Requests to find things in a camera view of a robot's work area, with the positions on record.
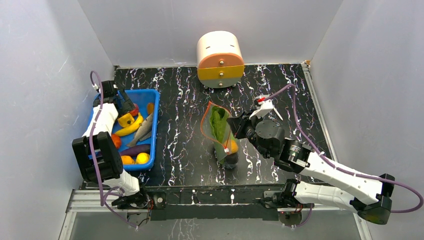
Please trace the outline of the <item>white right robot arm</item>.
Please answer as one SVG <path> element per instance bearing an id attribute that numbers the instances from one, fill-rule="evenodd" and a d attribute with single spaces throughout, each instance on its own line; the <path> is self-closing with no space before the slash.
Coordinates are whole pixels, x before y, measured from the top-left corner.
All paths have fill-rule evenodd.
<path id="1" fill-rule="evenodd" d="M 247 139 L 278 168 L 322 181 L 312 184 L 288 179 L 282 191 L 265 191 L 261 204 L 269 208 L 320 204 L 351 211 L 370 223 L 387 224 L 392 212 L 394 185 L 389 181 L 393 176 L 362 178 L 356 172 L 344 173 L 337 162 L 323 160 L 311 146 L 286 138 L 284 129 L 271 120 L 243 113 L 229 117 L 227 123 L 236 139 Z"/>

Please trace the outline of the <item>dark purple toy fruit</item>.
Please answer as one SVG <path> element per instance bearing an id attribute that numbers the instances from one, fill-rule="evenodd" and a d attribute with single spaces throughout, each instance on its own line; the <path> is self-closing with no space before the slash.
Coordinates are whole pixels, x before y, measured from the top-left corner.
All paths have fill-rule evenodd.
<path id="1" fill-rule="evenodd" d="M 223 159 L 222 165 L 226 169 L 234 169 L 237 166 L 238 160 L 238 154 L 230 154 Z"/>

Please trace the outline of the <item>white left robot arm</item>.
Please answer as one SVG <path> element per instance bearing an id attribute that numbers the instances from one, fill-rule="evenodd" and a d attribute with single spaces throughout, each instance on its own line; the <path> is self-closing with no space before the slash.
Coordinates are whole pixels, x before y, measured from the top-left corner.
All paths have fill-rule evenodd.
<path id="1" fill-rule="evenodd" d="M 93 101 L 90 122 L 82 136 L 71 143 L 82 178 L 98 185 L 101 204 L 106 202 L 104 188 L 109 187 L 121 193 L 111 203 L 113 206 L 144 208 L 149 203 L 149 194 L 136 177 L 124 170 L 122 157 L 112 140 L 114 124 L 125 108 L 120 88 L 113 80 L 93 84 L 93 88 L 98 95 Z"/>

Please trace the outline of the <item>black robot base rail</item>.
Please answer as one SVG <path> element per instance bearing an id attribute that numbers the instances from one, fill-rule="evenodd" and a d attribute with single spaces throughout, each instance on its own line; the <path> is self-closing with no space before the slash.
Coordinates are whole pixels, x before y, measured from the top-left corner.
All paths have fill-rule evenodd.
<path id="1" fill-rule="evenodd" d="M 282 199 L 282 184 L 148 186 L 153 221 L 179 219 L 262 219 L 301 207 Z"/>

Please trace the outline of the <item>yellow toy bell pepper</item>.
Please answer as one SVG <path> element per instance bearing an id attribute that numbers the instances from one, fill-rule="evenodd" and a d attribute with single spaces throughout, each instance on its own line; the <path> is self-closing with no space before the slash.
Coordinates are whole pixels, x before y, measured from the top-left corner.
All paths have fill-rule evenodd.
<path id="1" fill-rule="evenodd" d="M 117 122 L 122 128 L 127 128 L 135 122 L 135 119 L 131 115 L 131 113 L 126 113 L 122 115 L 121 117 L 119 117 L 117 119 Z"/>

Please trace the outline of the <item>clear red-zipper zip bag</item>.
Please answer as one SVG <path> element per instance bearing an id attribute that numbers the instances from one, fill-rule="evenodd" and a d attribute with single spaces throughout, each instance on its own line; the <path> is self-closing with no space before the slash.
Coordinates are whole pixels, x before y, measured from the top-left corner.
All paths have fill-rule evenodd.
<path id="1" fill-rule="evenodd" d="M 227 122 L 231 116 L 226 108 L 209 101 L 200 124 L 203 136 L 213 142 L 217 163 L 225 169 L 234 169 L 239 161 L 240 144 Z"/>

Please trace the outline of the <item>orange-yellow toy fruit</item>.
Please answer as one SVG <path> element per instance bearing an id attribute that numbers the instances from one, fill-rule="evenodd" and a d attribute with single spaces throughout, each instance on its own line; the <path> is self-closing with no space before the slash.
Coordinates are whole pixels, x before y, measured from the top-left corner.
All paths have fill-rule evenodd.
<path id="1" fill-rule="evenodd" d="M 237 141 L 232 138 L 229 138 L 227 141 L 225 141 L 223 146 L 224 152 L 228 155 L 235 154 L 239 150 Z"/>

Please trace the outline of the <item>green leafy vegetable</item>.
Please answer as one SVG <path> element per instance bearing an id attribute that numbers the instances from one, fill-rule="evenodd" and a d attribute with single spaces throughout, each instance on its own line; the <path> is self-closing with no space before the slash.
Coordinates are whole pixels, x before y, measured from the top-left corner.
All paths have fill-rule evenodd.
<path id="1" fill-rule="evenodd" d="M 216 104 L 212 104 L 209 110 L 208 120 L 211 139 L 213 141 L 217 161 L 222 165 L 223 159 L 229 155 L 224 151 L 224 142 L 228 139 L 234 139 L 231 128 L 227 123 L 227 118 L 231 115 L 227 109 Z"/>

